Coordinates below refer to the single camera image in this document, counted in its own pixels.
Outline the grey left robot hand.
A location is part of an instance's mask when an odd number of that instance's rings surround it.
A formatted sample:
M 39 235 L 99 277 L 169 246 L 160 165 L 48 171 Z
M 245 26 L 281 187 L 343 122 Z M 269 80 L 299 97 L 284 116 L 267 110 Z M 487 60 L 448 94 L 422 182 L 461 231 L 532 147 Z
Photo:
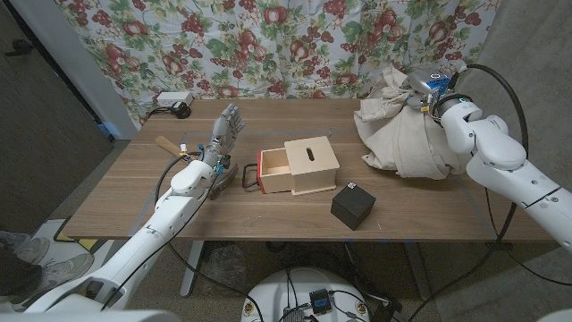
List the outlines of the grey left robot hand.
M 202 153 L 203 162 L 215 166 L 231 153 L 239 132 L 244 128 L 240 122 L 239 108 L 229 104 L 214 121 L 210 141 Z

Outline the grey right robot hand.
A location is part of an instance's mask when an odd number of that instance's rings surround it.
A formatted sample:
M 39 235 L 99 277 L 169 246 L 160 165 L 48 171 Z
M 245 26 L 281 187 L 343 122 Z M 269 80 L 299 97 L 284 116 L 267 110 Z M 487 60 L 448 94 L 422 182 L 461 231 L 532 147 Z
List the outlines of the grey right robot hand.
M 406 99 L 410 107 L 431 112 L 446 92 L 450 81 L 451 77 L 444 72 L 421 69 L 409 73 L 401 87 L 413 90 Z

